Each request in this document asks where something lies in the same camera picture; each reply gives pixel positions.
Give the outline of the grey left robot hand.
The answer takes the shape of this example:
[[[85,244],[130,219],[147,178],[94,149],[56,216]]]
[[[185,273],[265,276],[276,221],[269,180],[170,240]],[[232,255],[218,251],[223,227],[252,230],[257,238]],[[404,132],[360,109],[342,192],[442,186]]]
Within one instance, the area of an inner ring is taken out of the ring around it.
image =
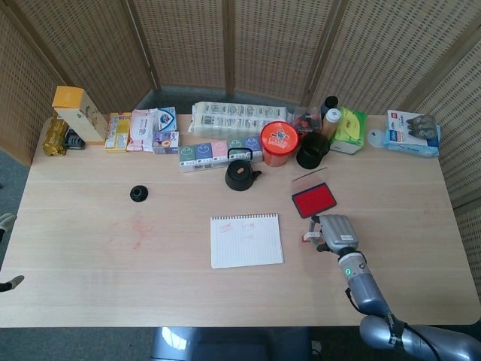
[[[10,232],[13,229],[16,218],[17,218],[16,214],[12,214],[12,213],[4,213],[1,215],[0,241],[2,241],[5,233]],[[25,280],[25,277],[23,275],[18,275],[6,283],[1,283],[0,292],[4,293],[10,290],[13,290],[16,287],[18,287],[24,280]]]

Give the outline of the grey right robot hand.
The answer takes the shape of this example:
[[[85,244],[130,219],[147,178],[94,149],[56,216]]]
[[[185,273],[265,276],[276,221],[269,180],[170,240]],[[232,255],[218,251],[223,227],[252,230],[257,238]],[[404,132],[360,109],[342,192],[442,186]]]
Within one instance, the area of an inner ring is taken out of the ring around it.
[[[331,252],[339,257],[358,249],[358,236],[345,215],[312,216],[303,240],[309,241],[318,252]]]

